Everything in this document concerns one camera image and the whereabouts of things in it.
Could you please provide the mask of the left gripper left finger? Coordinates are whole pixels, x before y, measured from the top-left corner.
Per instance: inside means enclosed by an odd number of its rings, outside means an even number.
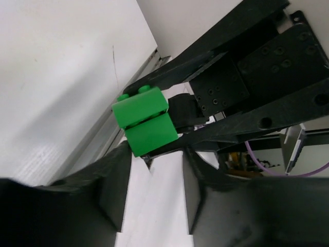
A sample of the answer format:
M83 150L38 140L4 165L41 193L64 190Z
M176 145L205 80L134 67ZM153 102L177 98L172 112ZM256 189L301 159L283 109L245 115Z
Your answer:
M122 230L131 149L48 186L1 179L1 246L114 246Z

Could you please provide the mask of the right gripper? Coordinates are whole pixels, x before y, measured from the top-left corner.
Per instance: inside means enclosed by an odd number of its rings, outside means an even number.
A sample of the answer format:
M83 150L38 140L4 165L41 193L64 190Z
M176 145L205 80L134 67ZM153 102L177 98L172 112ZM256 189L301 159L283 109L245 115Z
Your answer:
M302 11L290 16L293 25L283 33L226 54L289 4L242 1L171 62L123 90L134 95L145 85L167 90L191 80L192 94L169 99L177 131L192 131L220 112L233 115L151 151L149 158L184 148L219 151L328 115L328 58Z

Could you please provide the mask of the green lego with number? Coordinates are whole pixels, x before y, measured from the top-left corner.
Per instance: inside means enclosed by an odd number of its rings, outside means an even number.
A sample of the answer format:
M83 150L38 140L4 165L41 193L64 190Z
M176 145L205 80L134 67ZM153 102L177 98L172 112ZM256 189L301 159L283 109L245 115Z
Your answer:
M113 106L117 122L135 157L178 139L168 113L169 104L158 87L142 86L138 95Z

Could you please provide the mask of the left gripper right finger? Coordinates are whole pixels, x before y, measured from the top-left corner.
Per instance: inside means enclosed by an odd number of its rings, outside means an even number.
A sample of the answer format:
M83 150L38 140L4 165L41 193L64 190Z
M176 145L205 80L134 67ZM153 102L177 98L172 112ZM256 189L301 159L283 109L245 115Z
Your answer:
M328 179L231 177L185 150L195 246L328 246Z

